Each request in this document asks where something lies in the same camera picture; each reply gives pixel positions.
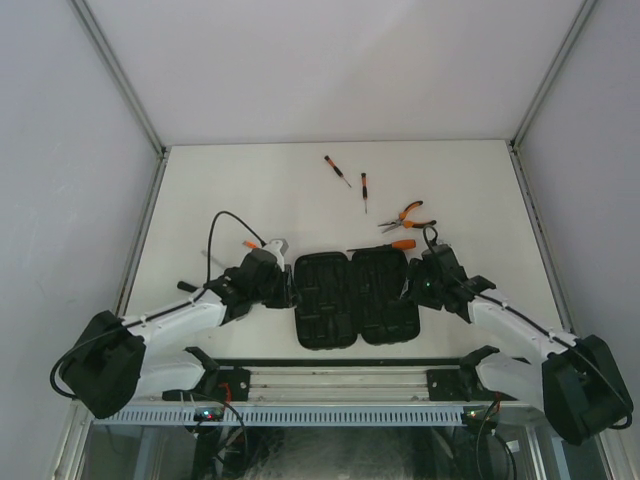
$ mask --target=white table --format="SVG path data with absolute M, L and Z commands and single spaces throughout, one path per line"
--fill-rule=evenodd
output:
M 330 155 L 353 185 L 323 160 Z M 360 173 L 369 183 L 369 213 Z M 130 298 L 128 312 L 142 313 L 180 300 L 179 280 L 200 285 L 206 275 L 207 235 L 213 215 L 231 210 L 266 240 L 284 237 L 293 264 L 303 254 L 345 251 L 415 238 L 420 231 L 381 234 L 376 225 L 414 200 L 424 205 L 411 219 L 435 218 L 469 276 L 496 283 L 512 304 L 549 327 L 560 320 L 524 202 L 502 141 L 350 142 L 174 147 Z M 251 239 L 232 219 L 221 218 L 213 256 L 239 264 Z M 221 268 L 214 266 L 213 276 Z M 464 356 L 485 344 L 517 355 L 509 345 L 446 312 L 420 309 L 418 338 L 371 346 L 312 351 L 300 346 L 293 310 L 254 307 L 250 315 L 185 343 L 214 358 L 389 359 Z

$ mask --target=screwdriver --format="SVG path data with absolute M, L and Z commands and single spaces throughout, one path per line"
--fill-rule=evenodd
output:
M 360 174 L 362 176 L 362 198 L 364 199 L 364 213 L 365 215 L 368 213 L 367 212 L 367 174 L 366 173 L 361 173 Z
M 327 163 L 329 165 L 331 165 L 333 167 L 333 171 L 336 172 L 341 179 L 343 179 L 345 182 L 347 182 L 347 185 L 349 185 L 349 188 L 351 188 L 351 184 L 347 181 L 346 178 L 344 178 L 344 175 L 342 174 L 342 171 L 340 171 L 340 169 L 338 167 L 336 167 L 336 164 L 333 163 L 333 160 L 331 160 L 331 158 L 329 158 L 329 155 L 325 155 L 324 159 L 327 161 Z
M 397 250 L 411 250 L 412 248 L 416 248 L 416 241 L 413 239 L 410 240 L 398 240 L 397 242 L 387 243 L 386 245 L 379 245 L 377 247 L 369 247 L 369 248 L 350 248 L 347 252 L 355 252 L 356 250 L 371 250 L 371 249 L 391 249 L 395 248 Z

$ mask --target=tool case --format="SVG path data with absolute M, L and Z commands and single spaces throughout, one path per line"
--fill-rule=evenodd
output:
M 418 307 L 398 298 L 407 258 L 394 248 L 305 255 L 296 260 L 295 309 L 300 344 L 311 350 L 346 348 L 362 335 L 372 345 L 406 342 L 420 333 Z

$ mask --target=orange screwdriver handle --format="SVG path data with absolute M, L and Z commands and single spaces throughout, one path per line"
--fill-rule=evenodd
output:
M 398 250 L 411 250 L 412 248 L 416 248 L 416 241 L 398 240 L 397 242 L 393 242 L 391 244 L 391 248 L 397 248 Z
M 405 220 L 404 222 L 402 222 L 402 225 L 404 226 L 404 228 L 424 228 L 427 225 L 434 226 L 435 224 L 436 224 L 435 220 L 431 220 L 430 222 L 422 222 L 422 223 L 412 222 L 410 220 Z
M 410 203 L 409 206 L 404 209 L 404 212 L 402 212 L 400 215 L 398 215 L 398 218 L 400 220 L 404 220 L 405 218 L 407 218 L 407 215 L 409 215 L 409 212 L 411 210 L 413 210 L 414 208 L 418 208 L 423 203 L 424 202 L 422 200 L 418 200 L 417 202 Z

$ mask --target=pliers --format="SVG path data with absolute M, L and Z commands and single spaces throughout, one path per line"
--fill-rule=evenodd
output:
M 400 226 L 403 226 L 404 228 L 424 228 L 427 225 L 435 225 L 436 224 L 435 220 L 431 220 L 429 222 L 422 222 L 422 223 L 416 223 L 410 220 L 406 220 L 407 215 L 409 215 L 409 212 L 414 208 L 418 208 L 423 203 L 424 202 L 422 200 L 418 200 L 416 202 L 410 203 L 409 206 L 405 208 L 402 213 L 398 214 L 397 220 L 392 220 L 390 222 L 381 223 L 380 225 L 378 225 L 379 227 L 387 227 L 384 230 L 382 230 L 382 233 L 386 233 Z

